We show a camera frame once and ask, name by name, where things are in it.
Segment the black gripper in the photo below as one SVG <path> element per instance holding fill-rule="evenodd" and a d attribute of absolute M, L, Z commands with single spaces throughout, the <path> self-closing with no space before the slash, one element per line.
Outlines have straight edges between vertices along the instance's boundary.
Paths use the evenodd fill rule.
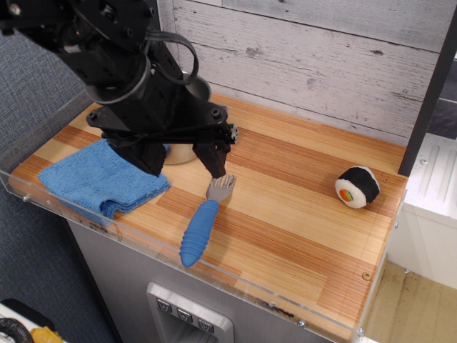
<path fill-rule="evenodd" d="M 109 146 L 141 171 L 158 176 L 166 158 L 164 144 L 194 144 L 193 151 L 213 178 L 226 174 L 225 163 L 238 129 L 228 110 L 211 102 L 212 90 L 200 76 L 186 86 L 149 76 L 146 85 L 116 103 L 88 114 Z"/>

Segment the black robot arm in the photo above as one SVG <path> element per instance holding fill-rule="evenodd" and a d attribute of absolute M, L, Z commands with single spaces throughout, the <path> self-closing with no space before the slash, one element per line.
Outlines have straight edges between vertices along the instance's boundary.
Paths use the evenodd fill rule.
<path fill-rule="evenodd" d="M 227 109 L 194 96 L 199 61 L 184 74 L 168 49 L 191 48 L 163 31 L 155 1 L 3 1 L 1 31 L 20 32 L 62 60 L 99 108 L 87 123 L 148 174 L 161 173 L 169 144 L 189 144 L 213 178 L 238 135 Z"/>

